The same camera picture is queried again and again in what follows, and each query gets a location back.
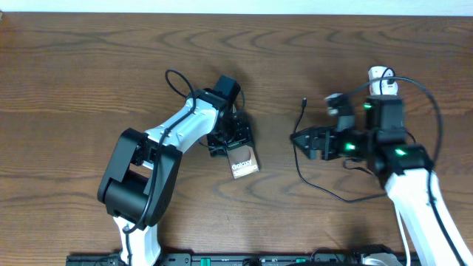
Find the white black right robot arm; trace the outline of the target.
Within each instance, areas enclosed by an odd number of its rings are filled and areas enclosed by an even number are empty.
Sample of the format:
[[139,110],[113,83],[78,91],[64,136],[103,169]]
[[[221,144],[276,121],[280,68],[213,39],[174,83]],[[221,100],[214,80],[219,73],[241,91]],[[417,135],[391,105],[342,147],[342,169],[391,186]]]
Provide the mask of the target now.
[[398,212],[422,265],[471,265],[472,253],[440,192],[434,162],[418,143],[408,143],[404,104],[397,95],[371,95],[364,103],[365,130],[355,127],[348,98],[327,101],[334,126],[311,127],[290,136],[308,158],[364,161]]

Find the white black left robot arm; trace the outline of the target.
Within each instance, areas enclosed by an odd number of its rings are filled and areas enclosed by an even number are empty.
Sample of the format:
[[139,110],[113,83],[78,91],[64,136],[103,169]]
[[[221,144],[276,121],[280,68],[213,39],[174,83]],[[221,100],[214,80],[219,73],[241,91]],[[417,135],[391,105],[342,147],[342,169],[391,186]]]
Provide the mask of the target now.
[[211,157],[229,157],[252,146],[251,130],[234,102],[238,84],[191,91],[166,122],[139,132],[125,130],[98,187],[120,230],[125,265],[154,265],[160,257],[157,224],[171,201],[183,155],[202,137]]

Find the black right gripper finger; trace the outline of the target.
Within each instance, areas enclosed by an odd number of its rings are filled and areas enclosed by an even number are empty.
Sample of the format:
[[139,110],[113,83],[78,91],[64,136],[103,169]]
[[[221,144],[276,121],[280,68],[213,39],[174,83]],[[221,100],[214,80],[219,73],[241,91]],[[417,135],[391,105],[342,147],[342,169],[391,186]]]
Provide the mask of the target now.
[[323,149],[324,141],[321,138],[301,138],[295,144],[310,160],[317,158],[318,151]]
[[325,127],[310,127],[299,132],[292,133],[290,140],[293,142],[307,142],[320,138],[325,133]]

